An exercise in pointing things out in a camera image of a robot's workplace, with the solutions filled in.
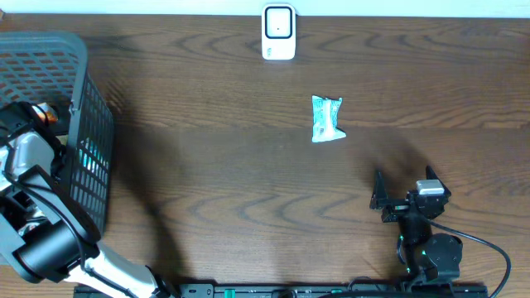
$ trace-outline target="gray plastic basket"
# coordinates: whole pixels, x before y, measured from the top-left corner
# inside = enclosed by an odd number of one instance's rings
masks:
[[[49,103],[68,133],[61,185],[104,231],[113,117],[87,72],[84,42],[67,32],[0,33],[0,107]]]

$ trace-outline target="white wall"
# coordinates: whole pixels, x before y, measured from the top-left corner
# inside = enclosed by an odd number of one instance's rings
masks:
[[[259,15],[263,0],[0,0],[5,12]],[[530,0],[290,0],[301,16],[530,17]]]

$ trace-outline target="white plug-in device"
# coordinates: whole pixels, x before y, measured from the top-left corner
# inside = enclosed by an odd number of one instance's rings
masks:
[[[262,55],[290,60],[296,49],[296,13],[289,4],[269,4],[262,11]]]

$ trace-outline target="wooden table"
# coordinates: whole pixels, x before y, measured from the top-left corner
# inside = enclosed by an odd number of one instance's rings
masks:
[[[373,172],[404,196],[426,164],[453,196],[442,224],[512,258],[530,293],[530,21],[299,17],[296,58],[261,57],[259,17],[6,15],[67,30],[116,120],[105,242],[173,281],[346,282],[403,273]],[[311,95],[343,97],[345,139],[311,143]],[[464,240],[462,281],[504,273]],[[0,297],[72,286],[0,269]]]

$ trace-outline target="black cable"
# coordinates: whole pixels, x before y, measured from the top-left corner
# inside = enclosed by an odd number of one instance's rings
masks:
[[[43,223],[46,221],[46,218],[38,218],[38,219],[26,219],[28,223]]]
[[[399,260],[399,262],[402,265],[405,265],[406,264],[405,260],[403,259],[403,256],[401,254],[402,243],[403,243],[403,236],[399,235],[399,238],[397,239],[397,244],[396,244],[396,254],[397,254],[397,259]]]
[[[98,273],[96,273],[91,268],[89,268],[88,270],[84,270],[84,272],[86,274],[88,274],[90,277],[93,277],[93,278],[97,279],[98,281],[101,281],[101,283],[105,284],[109,288],[114,289],[114,290],[119,291],[119,292],[122,292],[127,297],[131,297],[131,298],[135,297],[135,295],[133,293],[131,293],[131,291],[129,289],[123,288],[121,286],[116,286],[113,282],[107,281],[107,279],[105,279],[103,276],[100,276]]]
[[[480,244],[484,244],[485,246],[487,246],[489,248],[492,248],[492,249],[496,250],[497,252],[499,252],[501,255],[503,255],[504,260],[506,261],[506,272],[504,272],[503,280],[500,282],[499,286],[497,286],[497,289],[495,289],[495,291],[491,294],[491,296],[489,298],[497,297],[497,295],[500,293],[500,291],[503,289],[504,285],[506,285],[506,282],[508,282],[508,279],[510,278],[510,272],[512,271],[512,262],[510,261],[510,256],[502,248],[498,247],[497,245],[495,245],[493,243],[490,243],[490,242],[488,242],[486,240],[483,240],[481,238],[469,235],[467,233],[463,233],[463,232],[455,230],[453,228],[447,228],[444,225],[441,225],[439,223],[433,222],[432,220],[426,218],[425,216],[422,216],[422,217],[423,217],[423,220],[427,221],[433,227],[436,227],[436,228],[442,229],[444,231],[447,231],[449,233],[453,233],[453,234],[456,234],[456,235],[471,239],[471,240],[476,241],[476,242],[478,242]]]
[[[431,293],[407,293],[399,291],[349,291],[344,293],[333,293],[319,298],[355,298],[355,297],[387,297],[387,298],[454,298],[453,296],[431,294]]]
[[[381,288],[379,287],[379,285],[378,285],[377,283],[375,283],[375,281],[373,280],[372,277],[369,277],[369,276],[357,276],[357,277],[355,277],[355,278],[349,283],[349,285],[348,285],[348,291],[352,291],[352,287],[354,286],[355,282],[357,282],[357,281],[359,281],[359,280],[362,280],[362,279],[370,281],[370,283],[371,283],[372,285],[374,285],[374,286],[378,289],[378,291],[381,291]]]

